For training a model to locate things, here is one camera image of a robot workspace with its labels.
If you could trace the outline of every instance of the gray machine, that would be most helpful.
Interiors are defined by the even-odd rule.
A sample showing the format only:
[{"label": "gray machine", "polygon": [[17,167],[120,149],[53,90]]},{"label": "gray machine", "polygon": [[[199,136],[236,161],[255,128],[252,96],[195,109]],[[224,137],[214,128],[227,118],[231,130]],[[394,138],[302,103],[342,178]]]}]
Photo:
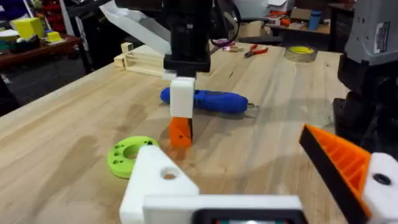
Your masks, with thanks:
[{"label": "gray machine", "polygon": [[337,135],[370,152],[398,158],[398,1],[359,0],[339,80],[351,91],[335,99]]},{"label": "gray machine", "polygon": [[357,63],[370,66],[398,60],[398,1],[360,0],[345,51]]}]

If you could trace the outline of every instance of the yellow container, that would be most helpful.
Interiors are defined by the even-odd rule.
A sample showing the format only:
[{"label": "yellow container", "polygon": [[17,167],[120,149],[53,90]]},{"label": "yellow container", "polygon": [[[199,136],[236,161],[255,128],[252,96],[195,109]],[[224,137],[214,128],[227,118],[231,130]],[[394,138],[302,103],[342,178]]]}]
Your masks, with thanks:
[{"label": "yellow container", "polygon": [[39,18],[16,19],[13,22],[22,38],[30,38],[33,35],[44,37],[44,28]]},{"label": "yellow container", "polygon": [[47,33],[47,41],[48,42],[58,42],[60,40],[62,40],[60,33],[55,32],[55,31]]}]

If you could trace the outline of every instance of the butcher block table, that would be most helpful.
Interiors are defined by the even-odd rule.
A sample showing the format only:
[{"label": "butcher block table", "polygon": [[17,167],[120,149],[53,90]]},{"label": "butcher block table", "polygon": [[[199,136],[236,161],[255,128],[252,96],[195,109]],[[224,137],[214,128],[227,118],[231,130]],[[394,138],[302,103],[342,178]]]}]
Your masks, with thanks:
[{"label": "butcher block table", "polygon": [[304,123],[333,131],[331,102],[347,93],[337,79],[340,55],[295,63],[284,51],[211,56],[196,88],[233,91],[259,107],[239,116],[195,111],[185,154],[170,145],[169,107],[159,98],[169,81],[113,64],[3,116],[1,223],[120,223],[128,180],[111,173],[106,154],[137,135],[156,139],[202,194],[298,195],[310,223],[344,223],[299,144]]}]

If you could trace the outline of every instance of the orange triangular prism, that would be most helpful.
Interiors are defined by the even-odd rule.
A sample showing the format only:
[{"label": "orange triangular prism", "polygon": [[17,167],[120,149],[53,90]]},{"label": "orange triangular prism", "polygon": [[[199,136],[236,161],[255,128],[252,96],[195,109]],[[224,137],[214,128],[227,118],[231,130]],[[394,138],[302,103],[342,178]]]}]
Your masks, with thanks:
[{"label": "orange triangular prism", "polygon": [[310,131],[346,185],[360,202],[363,210],[367,215],[370,215],[368,207],[362,201],[362,194],[371,154],[352,142],[320,128],[307,124],[304,128]]}]

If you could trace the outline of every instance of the hole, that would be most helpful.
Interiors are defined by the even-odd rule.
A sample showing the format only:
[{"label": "hole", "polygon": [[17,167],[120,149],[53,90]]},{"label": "hole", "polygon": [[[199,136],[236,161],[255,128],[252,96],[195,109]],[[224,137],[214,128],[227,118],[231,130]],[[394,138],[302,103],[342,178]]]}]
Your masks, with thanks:
[{"label": "hole", "polygon": [[165,180],[174,180],[177,178],[178,170],[176,168],[164,168],[160,176]]},{"label": "hole", "polygon": [[373,174],[373,179],[382,185],[391,185],[391,179],[384,174]]},{"label": "hole", "polygon": [[128,159],[136,159],[138,155],[139,146],[131,145],[124,149],[123,156]]}]

